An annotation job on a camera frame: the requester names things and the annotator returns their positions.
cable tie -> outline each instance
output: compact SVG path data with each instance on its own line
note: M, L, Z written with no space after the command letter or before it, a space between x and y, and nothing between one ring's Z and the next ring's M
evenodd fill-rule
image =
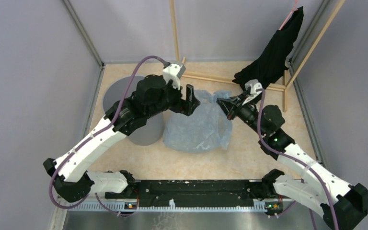
M304 168L304 170L302 171L301 177L304 178L305 174L307 174L307 171L310 170L310 168L315 165L317 162L312 160L310 162L307 163L307 166Z

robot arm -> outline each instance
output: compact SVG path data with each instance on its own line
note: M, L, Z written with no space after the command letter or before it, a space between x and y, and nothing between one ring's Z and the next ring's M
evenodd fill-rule
M261 85L258 82L248 82L246 85L245 92L230 99L218 99L218 104L229 120L239 117L246 125L258 132L258 110L255 105L248 102L260 93L258 88L261 88ZM327 225L333 228L334 222L328 197L319 179L311 172L310 169L312 169L329 191L340 229L353 229L368 214L368 190L361 184L352 186L322 167L280 128L284 123L285 120L278 106L266 106L262 111L260 123L260 130L264 135L263 141L271 149L283 154L273 153L261 141L259 144L266 154L297 172L304 182L294 180L282 171L274 169L262 179L269 190L265 192L296 200L323 217ZM300 160L307 166L287 156Z
M118 141L129 136L146 121L167 109L190 115L199 105L193 86L186 87L186 100L181 99L182 87L179 78L185 71L182 63L169 63L163 69L163 76L148 75L137 84L137 89L124 100L118 118L112 124L120 101L117 101L97 126L76 146L57 159L47 159L44 167L50 176L59 169L53 186L57 193L68 202L78 201L98 192L121 193L131 178L127 172L90 172L89 166Z

white bracket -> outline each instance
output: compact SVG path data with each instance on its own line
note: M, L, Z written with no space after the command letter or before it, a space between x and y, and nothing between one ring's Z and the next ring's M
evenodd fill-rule
M172 87L180 90L180 78L185 71L185 66L180 62L171 62L169 66L163 69L163 78L168 83L172 80Z
M273 186L276 193L290 197L310 208L321 217L323 216L321 204L327 204L327 199L325 196L319 196L318 192L310 185L302 183L300 180L295 180L289 175L282 175L276 179Z
M126 177L120 172L87 172L90 180L94 181L90 194L114 192L121 193L127 187Z
M245 88L248 88L250 86L250 96L248 96L242 105L247 104L249 101L256 98L259 94L261 94L261 91L258 91L259 89L262 89L262 84L260 84L256 79L250 80L245 84Z

wooden frame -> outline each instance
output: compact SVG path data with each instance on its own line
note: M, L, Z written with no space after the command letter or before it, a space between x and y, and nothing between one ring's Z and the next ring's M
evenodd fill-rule
M308 53L305 55L305 57L302 60L301 64L296 69L294 75L292 77L291 76L289 77L289 75L290 75L289 71L285 70L284 71L284 77L283 77L283 84L282 85L280 85L280 84L270 84L269 87L267 88L268 90L283 92L283 112L286 112L287 108L288 108L287 107L288 106L287 105L287 93L288 93L289 88L291 87L291 84L294 82L294 80L296 79L296 77L300 73L302 67L307 62L308 58L310 57L313 50L317 46L318 42L320 41L320 39L324 35L325 31L328 29L329 25L331 24L332 20L335 18L336 14L341 9L344 2L345 2L345 0L338 0L335 7L333 8L330 16L326 20L326 23L324 24L324 26L320 30L320 33L316 37L314 43L312 43L310 49L308 50ZM172 21L173 39L174 39L175 59L176 59L176 61L180 61L180 54L179 54L179 49L178 49L178 38L177 38L177 27L176 27L175 10L174 10L174 0L169 0L169 4L170 4L170 16L171 16L171 21ZM183 57L181 62L182 63L185 62L185 57ZM216 76L216 75L199 73L199 72L186 71L185 74L182 75L182 77L205 80L205 81L228 83L228 84L236 84L236 83L233 83L231 81L231 78L225 78L225 77L222 77L222 76Z

black cloth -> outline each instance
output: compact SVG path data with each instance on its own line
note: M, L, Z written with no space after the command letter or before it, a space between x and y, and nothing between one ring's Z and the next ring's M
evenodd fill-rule
M270 83L275 83L284 75L284 70L288 68L284 65L287 55L293 49L293 43L296 41L299 30L301 28L304 11L302 7L294 11L290 19L281 30L277 30L264 49L261 56L248 65L242 71L235 74L234 83L240 84L243 90L245 83L252 79L257 79L263 86L267 88ZM253 101L258 102L261 96Z

